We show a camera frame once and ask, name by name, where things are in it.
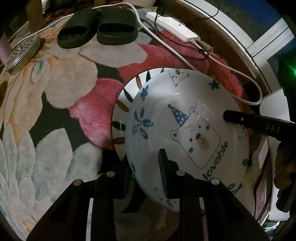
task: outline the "person's hand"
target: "person's hand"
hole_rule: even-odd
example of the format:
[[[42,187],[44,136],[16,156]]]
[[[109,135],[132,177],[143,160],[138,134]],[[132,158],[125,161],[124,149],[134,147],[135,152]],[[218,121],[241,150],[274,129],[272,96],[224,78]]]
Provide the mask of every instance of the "person's hand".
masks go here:
[[[291,172],[296,172],[296,160],[288,160],[287,154],[285,155],[282,144],[280,144],[275,161],[274,185],[276,188],[285,189],[291,185],[292,180],[289,178]]]

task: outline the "cartoon bear face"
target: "cartoon bear face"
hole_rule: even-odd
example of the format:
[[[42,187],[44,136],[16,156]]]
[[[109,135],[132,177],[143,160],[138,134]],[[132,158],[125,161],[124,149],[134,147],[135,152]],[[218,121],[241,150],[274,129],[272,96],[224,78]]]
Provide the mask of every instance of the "cartoon bear face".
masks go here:
[[[183,80],[189,76],[189,73],[187,72],[186,69],[169,70],[169,74],[170,74],[170,77],[173,80],[175,86],[178,86],[178,84],[181,80]]]
[[[220,144],[217,131],[197,113],[194,107],[190,108],[190,115],[184,124],[170,135],[201,169],[206,166]]]

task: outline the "wooden furniture leg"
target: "wooden furniture leg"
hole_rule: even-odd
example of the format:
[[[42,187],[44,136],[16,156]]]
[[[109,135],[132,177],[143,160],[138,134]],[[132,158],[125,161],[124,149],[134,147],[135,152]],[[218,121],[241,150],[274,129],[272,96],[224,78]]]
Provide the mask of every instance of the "wooden furniture leg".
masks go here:
[[[41,0],[30,0],[26,9],[31,32],[40,30],[44,25]]]
[[[105,4],[105,0],[94,0],[94,7],[102,6]]]

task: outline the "metal drain cover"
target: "metal drain cover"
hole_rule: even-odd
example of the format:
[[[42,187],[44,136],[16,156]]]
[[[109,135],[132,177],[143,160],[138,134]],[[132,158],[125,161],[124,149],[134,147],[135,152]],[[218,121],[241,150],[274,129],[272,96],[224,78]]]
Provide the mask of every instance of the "metal drain cover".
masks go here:
[[[36,54],[40,46],[40,35],[34,34],[19,43],[12,51],[5,66],[5,71],[12,75],[22,70]]]

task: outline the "black tool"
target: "black tool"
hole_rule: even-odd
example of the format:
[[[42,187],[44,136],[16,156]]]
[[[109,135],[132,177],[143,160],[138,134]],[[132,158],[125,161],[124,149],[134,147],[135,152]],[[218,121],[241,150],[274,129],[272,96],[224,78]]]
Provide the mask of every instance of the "black tool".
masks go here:
[[[259,223],[220,180],[195,179],[180,171],[176,162],[168,160],[164,149],[158,155],[166,197],[180,198],[179,240],[204,240],[200,197],[205,206],[209,241],[269,240]]]
[[[85,241],[90,198],[94,199],[91,241],[116,241],[113,199],[125,197],[130,178],[125,157],[97,180],[73,181],[39,220],[27,241]]]
[[[97,9],[82,9],[74,13],[57,36],[57,44],[64,49],[77,48],[86,44],[96,34]]]
[[[104,8],[98,22],[96,38],[104,45],[129,44],[138,37],[134,12],[122,8]]]
[[[226,110],[223,114],[224,120],[236,124],[244,125],[254,132],[268,135],[282,142],[283,151],[287,160],[292,160],[296,146],[296,124],[281,119],[271,118],[262,115],[242,113],[238,111]],[[291,173],[292,184],[278,193],[276,207],[288,212],[292,203],[296,199],[296,174]]]

